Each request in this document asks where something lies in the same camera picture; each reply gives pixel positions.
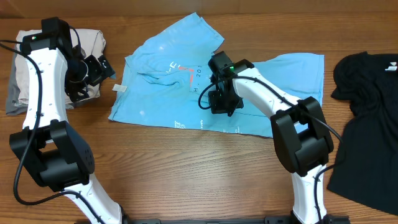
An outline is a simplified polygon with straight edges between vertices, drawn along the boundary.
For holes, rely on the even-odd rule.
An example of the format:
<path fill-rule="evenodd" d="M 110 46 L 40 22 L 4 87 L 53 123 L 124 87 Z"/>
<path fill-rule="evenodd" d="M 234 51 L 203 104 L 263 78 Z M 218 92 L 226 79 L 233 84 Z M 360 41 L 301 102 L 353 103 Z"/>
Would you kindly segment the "light blue printed t-shirt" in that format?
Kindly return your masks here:
<path fill-rule="evenodd" d="M 271 137 L 271 122 L 249 101 L 231 116 L 209 110 L 208 62 L 223 37 L 192 13 L 146 40 L 126 57 L 110 120 Z"/>

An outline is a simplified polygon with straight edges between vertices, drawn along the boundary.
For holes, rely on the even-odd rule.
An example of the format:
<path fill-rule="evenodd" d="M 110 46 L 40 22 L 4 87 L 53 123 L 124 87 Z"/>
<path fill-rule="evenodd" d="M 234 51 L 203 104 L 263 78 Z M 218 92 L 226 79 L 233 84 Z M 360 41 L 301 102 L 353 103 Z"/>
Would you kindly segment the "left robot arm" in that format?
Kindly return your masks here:
<path fill-rule="evenodd" d="M 122 206 L 111 199 L 95 176 L 88 143 L 70 126 L 65 99 L 88 97 L 90 86 L 114 75 L 106 57 L 84 55 L 73 45 L 75 29 L 57 18 L 44 19 L 38 34 L 25 36 L 17 54 L 29 68 L 29 103 L 21 132 L 9 144 L 35 183 L 53 197 L 68 197 L 90 223 L 127 223 Z"/>

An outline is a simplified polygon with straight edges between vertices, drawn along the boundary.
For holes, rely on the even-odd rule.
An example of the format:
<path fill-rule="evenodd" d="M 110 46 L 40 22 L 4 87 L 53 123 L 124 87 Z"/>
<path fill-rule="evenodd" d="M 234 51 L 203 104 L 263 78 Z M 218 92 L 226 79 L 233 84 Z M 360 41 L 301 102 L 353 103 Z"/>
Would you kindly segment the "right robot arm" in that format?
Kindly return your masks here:
<path fill-rule="evenodd" d="M 323 202 L 323 173 L 333 151 L 330 129 L 319 102 L 292 96 L 266 80 L 246 59 L 232 62 L 224 53 L 208 62 L 212 71 L 208 109 L 232 116 L 244 100 L 251 102 L 271 121 L 275 153 L 292 174 L 294 206 L 287 217 L 269 217 L 276 223 L 331 223 Z"/>

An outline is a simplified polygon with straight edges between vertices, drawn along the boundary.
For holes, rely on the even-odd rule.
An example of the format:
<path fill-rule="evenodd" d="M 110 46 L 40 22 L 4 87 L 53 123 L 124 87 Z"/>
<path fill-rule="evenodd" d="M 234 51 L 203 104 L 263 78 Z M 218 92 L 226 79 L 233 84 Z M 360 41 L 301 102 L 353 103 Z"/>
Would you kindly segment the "folded beige trousers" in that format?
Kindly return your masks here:
<path fill-rule="evenodd" d="M 16 40 L 22 42 L 22 38 L 26 35 L 37 34 L 41 30 L 20 30 Z M 70 30 L 72 45 L 78 44 L 76 34 L 73 30 Z M 103 37 L 103 33 L 100 30 L 93 29 L 77 29 L 77 33 L 80 37 L 82 51 L 86 56 L 94 55 L 96 58 L 103 54 L 103 50 L 106 45 L 106 40 Z M 19 101 L 29 104 L 29 68 L 27 62 L 23 56 L 18 55 L 15 59 L 16 66 L 16 80 L 20 88 Z"/>

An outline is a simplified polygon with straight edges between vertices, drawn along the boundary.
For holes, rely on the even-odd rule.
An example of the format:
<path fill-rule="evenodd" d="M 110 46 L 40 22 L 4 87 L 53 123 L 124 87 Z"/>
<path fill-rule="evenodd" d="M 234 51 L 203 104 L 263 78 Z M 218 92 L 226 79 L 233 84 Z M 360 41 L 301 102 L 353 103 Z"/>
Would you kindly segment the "folded grey garment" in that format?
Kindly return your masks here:
<path fill-rule="evenodd" d="M 16 80 L 16 66 L 15 66 L 15 59 L 18 56 L 18 54 L 13 53 L 12 56 L 12 65 L 11 65 L 11 73 L 9 77 L 9 83 L 8 83 L 8 93 L 7 93 L 7 99 L 6 99 L 6 114 L 7 115 L 18 115 L 23 112 L 27 111 L 27 103 L 23 103 L 19 101 L 19 94 L 20 94 L 20 88 L 17 84 Z M 96 86 L 91 86 L 88 85 L 88 94 L 89 98 L 80 100 L 77 102 L 72 102 L 69 97 L 66 95 L 65 98 L 65 103 L 66 103 L 66 109 L 71 110 L 76 107 L 79 107 L 89 101 L 91 101 L 93 98 L 99 98 L 100 97 L 100 84 Z"/>

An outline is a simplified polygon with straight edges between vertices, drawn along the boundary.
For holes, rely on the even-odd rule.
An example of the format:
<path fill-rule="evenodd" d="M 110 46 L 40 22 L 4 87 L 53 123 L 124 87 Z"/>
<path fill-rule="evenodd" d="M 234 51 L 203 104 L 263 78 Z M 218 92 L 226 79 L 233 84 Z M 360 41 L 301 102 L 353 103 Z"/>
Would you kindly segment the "black t-shirt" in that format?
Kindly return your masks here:
<path fill-rule="evenodd" d="M 331 97 L 349 102 L 328 190 L 397 214 L 397 54 L 348 55 L 333 71 Z"/>

